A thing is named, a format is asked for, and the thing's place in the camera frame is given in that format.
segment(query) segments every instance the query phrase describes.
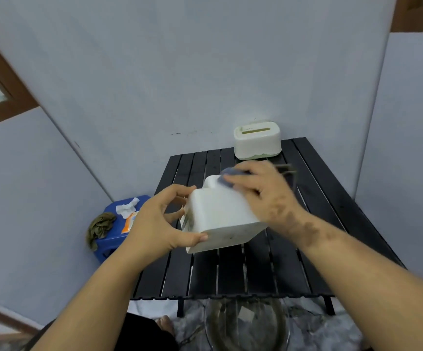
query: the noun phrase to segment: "person's left arm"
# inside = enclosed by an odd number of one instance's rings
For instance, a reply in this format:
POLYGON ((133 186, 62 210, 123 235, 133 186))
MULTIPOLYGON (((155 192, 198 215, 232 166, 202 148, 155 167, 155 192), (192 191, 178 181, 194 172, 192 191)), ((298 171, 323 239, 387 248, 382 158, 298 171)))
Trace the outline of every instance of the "person's left arm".
POLYGON ((194 189, 172 185, 146 201, 122 245, 98 268, 32 350, 113 350, 139 273, 171 249, 195 246, 207 239, 206 234, 184 233, 170 225, 184 214, 183 209, 164 214, 169 203, 183 205, 194 189))

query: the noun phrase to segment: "forearm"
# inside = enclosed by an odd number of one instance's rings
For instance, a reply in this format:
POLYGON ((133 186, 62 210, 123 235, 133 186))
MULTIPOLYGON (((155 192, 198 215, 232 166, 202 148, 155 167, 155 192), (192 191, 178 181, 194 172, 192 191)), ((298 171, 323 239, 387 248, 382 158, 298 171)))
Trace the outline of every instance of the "forearm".
POLYGON ((142 268, 135 252, 126 255, 121 246, 70 301, 33 350, 113 350, 142 268))
POLYGON ((299 248, 373 348, 423 350, 423 280, 319 218, 301 222, 314 239, 299 248))

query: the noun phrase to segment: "table leg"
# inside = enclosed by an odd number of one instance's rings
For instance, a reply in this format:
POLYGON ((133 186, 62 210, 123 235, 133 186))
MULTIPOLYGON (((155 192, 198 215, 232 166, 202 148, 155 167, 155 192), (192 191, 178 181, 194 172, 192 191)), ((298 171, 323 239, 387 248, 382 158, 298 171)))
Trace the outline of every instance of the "table leg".
POLYGON ((177 317, 184 318, 184 299, 182 298, 177 300, 177 317))
POLYGON ((335 315, 331 297, 324 297, 325 309, 328 315, 335 315))

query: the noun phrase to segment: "black pants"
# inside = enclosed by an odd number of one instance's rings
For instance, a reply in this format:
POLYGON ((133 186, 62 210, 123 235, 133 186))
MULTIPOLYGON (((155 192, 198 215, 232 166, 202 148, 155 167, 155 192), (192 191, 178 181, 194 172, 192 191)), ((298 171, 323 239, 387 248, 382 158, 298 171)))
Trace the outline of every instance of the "black pants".
MULTIPOLYGON (((24 351, 29 351, 44 335, 53 321, 40 330, 26 345, 24 351)), ((174 336, 161 330, 156 322, 143 316, 127 313, 122 325, 115 351, 122 350, 179 350, 174 336)))

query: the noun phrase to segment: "hand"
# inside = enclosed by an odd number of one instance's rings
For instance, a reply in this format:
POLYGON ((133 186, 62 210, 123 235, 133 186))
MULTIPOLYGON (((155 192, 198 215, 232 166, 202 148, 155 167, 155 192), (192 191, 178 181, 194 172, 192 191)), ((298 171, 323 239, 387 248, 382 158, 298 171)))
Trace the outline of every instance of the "hand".
POLYGON ((146 201, 135 217, 132 229, 122 247, 132 247, 134 251, 141 253, 146 266, 169 250, 191 247, 206 241, 208 239, 206 233, 186 233, 171 226, 172 222, 184 215, 184 208, 175 213, 164 213, 170 203, 185 205, 186 197, 194 189, 195 186, 174 184, 146 201))
POLYGON ((225 175, 224 179, 244 195, 257 218, 296 244, 305 239, 308 231, 306 237, 311 235, 310 223, 302 219, 308 213, 271 162, 243 161, 235 167, 253 175, 225 175))

